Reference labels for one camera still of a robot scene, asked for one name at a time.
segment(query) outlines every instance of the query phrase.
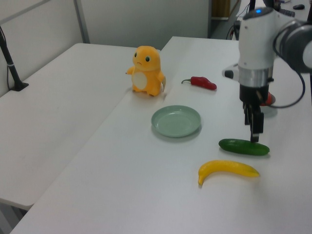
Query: cable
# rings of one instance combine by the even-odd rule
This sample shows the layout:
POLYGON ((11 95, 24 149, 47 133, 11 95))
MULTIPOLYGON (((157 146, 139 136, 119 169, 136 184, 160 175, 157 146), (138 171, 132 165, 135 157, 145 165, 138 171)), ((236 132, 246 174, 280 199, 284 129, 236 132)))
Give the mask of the cable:
MULTIPOLYGON (((288 26, 288 27, 286 27, 286 28, 284 28, 282 31, 280 31, 278 34, 277 34, 277 36, 274 38, 274 41, 273 41, 273 50, 274 50, 274 52, 281 58, 281 59, 283 59, 284 61, 285 61, 285 59, 282 57, 282 55, 277 51, 277 49, 276 49, 276 41, 277 41, 277 38, 284 32, 284 31, 286 31, 287 29, 289 29, 290 28, 290 26, 288 26)), ((305 93, 305 91, 306 91, 306 84, 305 84, 305 82, 304 82, 304 79, 303 79, 303 77, 302 77, 302 75, 298 72, 298 71, 296 71, 295 69, 293 69, 297 74, 298 74, 298 76, 299 76, 299 78, 300 78, 300 80, 301 80, 301 82, 302 82, 302 93, 301 93, 301 95, 300 95, 300 97, 296 100, 296 101, 294 101, 293 103, 291 103, 291 104, 288 104, 288 105, 284 105, 284 106, 272 106, 272 105, 268 105, 269 107, 272 107, 272 108, 278 108, 278 109, 281 109, 281 108, 287 108, 287 107, 291 107, 291 106, 294 106, 295 104, 297 104, 302 98, 303 98, 303 96, 304 96, 304 93, 305 93)))
MULTIPOLYGON (((247 12, 249 5, 250 5, 250 4, 248 4, 247 6, 245 6, 244 10, 237 16, 236 20, 238 19, 238 17, 239 17, 241 14, 243 14, 243 13, 245 12, 245 10, 246 10, 246 12, 247 12)), ((228 31, 228 33, 227 33, 227 35, 226 35, 226 40, 228 39, 228 36, 229 36, 229 33, 230 33, 231 29, 234 29, 234 25, 232 25, 232 26, 230 27, 230 29, 229 29, 229 31, 228 31)))
POLYGON ((228 31, 228 33, 227 33, 227 35, 226 35, 226 40, 228 39, 228 36, 229 36, 230 30, 231 30, 232 28, 234 28, 234 26, 233 26, 233 25, 230 27, 230 29, 229 29, 229 31, 228 31))
POLYGON ((247 6, 245 6, 244 10, 237 16, 236 20, 238 19, 238 17, 239 17, 241 14, 243 14, 243 13, 245 12, 246 9, 248 9, 249 5, 250 5, 250 3, 249 3, 247 6))

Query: floor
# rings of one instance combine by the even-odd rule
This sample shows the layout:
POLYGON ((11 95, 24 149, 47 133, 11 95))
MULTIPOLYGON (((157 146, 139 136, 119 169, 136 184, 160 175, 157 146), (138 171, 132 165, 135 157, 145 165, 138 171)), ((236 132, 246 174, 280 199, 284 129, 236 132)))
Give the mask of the floor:
POLYGON ((237 4, 228 20, 212 20, 211 22, 211 38, 226 39, 227 33, 233 23, 236 21, 239 11, 240 2, 237 4))

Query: red chili pepper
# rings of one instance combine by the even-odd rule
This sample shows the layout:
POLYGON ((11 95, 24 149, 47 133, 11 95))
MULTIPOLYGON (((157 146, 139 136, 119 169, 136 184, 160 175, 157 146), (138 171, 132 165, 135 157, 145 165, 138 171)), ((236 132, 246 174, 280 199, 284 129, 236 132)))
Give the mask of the red chili pepper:
POLYGON ((190 79, 185 79, 181 82, 181 84, 185 81, 191 82, 191 85, 203 87, 205 89, 216 90, 216 85, 210 82, 205 77, 191 77, 190 79))
POLYGON ((269 106, 272 105, 273 103, 275 103, 275 97, 273 96, 273 94, 268 92, 268 99, 266 100, 265 104, 262 103, 260 106, 269 106))

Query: pepper stem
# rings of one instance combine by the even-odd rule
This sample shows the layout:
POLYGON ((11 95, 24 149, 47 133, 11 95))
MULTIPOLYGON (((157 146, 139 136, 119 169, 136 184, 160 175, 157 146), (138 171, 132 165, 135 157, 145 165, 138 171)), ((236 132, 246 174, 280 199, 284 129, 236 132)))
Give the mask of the pepper stem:
POLYGON ((185 79, 185 80, 183 80, 183 81, 181 82, 181 84, 183 84, 183 82, 185 82, 185 81, 191 82, 191 79, 185 79))

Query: green plate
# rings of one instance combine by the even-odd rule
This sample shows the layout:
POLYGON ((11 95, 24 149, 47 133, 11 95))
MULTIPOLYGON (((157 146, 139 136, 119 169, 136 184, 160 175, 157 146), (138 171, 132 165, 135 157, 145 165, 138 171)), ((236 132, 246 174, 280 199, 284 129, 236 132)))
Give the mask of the green plate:
POLYGON ((184 137, 200 127, 200 115, 187 106, 166 106, 153 114, 152 126, 164 136, 184 137))

